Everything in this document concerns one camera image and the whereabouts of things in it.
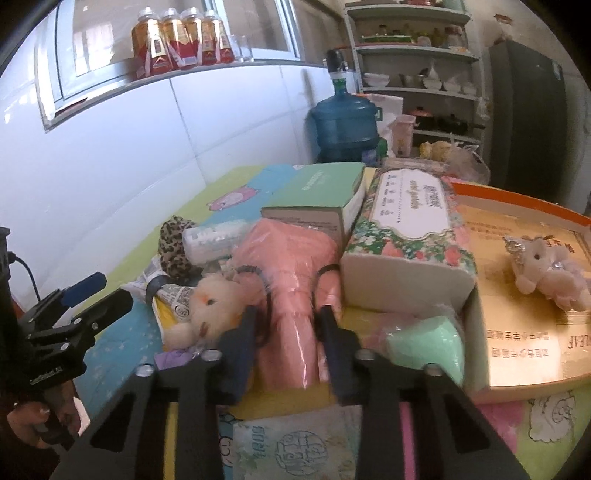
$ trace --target blue water jug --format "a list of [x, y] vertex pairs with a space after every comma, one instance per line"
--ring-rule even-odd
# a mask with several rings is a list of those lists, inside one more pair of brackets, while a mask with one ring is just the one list
[[339, 50], [329, 50], [326, 63], [335, 94], [318, 102], [311, 110], [318, 133], [319, 161], [363, 161], [375, 166], [379, 142], [378, 109], [367, 98], [347, 92], [345, 62]]

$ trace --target pink cloth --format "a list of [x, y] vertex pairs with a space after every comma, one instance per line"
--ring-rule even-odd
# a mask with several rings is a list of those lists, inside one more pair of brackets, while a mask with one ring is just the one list
[[[327, 380], [326, 360], [312, 324], [311, 291], [318, 270], [338, 263], [337, 245], [309, 228], [261, 219], [233, 253], [236, 267], [259, 267], [271, 287], [273, 315], [269, 342], [258, 351], [258, 365], [268, 388], [309, 387]], [[255, 275], [240, 275], [249, 297], [264, 304]], [[332, 305], [340, 317], [340, 276], [320, 277], [316, 304]]]

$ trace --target white metal shelf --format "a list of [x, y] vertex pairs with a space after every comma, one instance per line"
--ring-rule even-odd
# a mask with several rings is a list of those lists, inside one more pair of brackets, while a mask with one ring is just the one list
[[422, 57], [438, 57], [449, 60], [460, 60], [474, 63], [480, 60], [471, 53], [459, 53], [447, 48], [423, 47], [421, 45], [391, 45], [391, 44], [365, 44], [358, 45], [355, 50], [361, 54], [395, 54], [395, 55], [416, 55]]
[[461, 27], [466, 25], [472, 18], [469, 14], [458, 10], [419, 5], [355, 5], [354, 7], [346, 7], [345, 12], [354, 20], [384, 17], [419, 18], [421, 20], [442, 21]]
[[453, 137], [454, 141], [457, 141], [457, 142], [468, 142], [468, 143], [474, 143], [474, 144], [481, 144], [482, 143], [482, 141], [478, 140], [477, 138], [465, 137], [463, 135], [448, 134], [446, 132], [440, 132], [438, 130], [419, 130], [419, 129], [415, 128], [413, 133], [415, 133], [417, 135], [425, 135], [427, 137], [445, 138], [447, 140], [449, 140], [449, 139], [451, 139], [451, 137]]
[[395, 93], [428, 93], [430, 95], [441, 95], [446, 97], [462, 98], [477, 102], [479, 97], [464, 95], [463, 93], [445, 92], [443, 90], [430, 90], [428, 88], [410, 88], [410, 87], [363, 87], [363, 93], [367, 92], [395, 92]]

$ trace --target wall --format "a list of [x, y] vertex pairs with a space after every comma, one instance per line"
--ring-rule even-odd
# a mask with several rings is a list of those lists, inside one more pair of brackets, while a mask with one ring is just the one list
[[[45, 133], [36, 31], [0, 78], [0, 225], [41, 295], [108, 273], [207, 183], [241, 165], [313, 161], [308, 112], [327, 71], [248, 66], [186, 74], [99, 103]], [[11, 268], [24, 308], [24, 269]]]

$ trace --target leopard print cloth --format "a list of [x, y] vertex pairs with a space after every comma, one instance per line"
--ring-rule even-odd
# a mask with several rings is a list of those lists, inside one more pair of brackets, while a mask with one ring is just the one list
[[162, 270], [173, 280], [188, 280], [193, 269], [185, 256], [183, 231], [196, 227], [192, 220], [173, 215], [163, 223], [158, 241], [158, 253]]

